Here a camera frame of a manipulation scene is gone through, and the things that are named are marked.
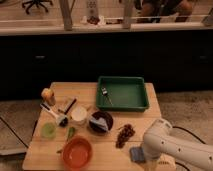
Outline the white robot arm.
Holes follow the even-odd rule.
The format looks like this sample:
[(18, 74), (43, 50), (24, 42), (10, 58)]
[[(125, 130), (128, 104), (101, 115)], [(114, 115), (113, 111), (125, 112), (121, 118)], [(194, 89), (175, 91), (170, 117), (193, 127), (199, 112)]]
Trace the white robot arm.
[(145, 159), (154, 161), (164, 153), (205, 171), (213, 171), (213, 146), (176, 138), (171, 135), (172, 129), (172, 125), (163, 118), (152, 123), (143, 134)]

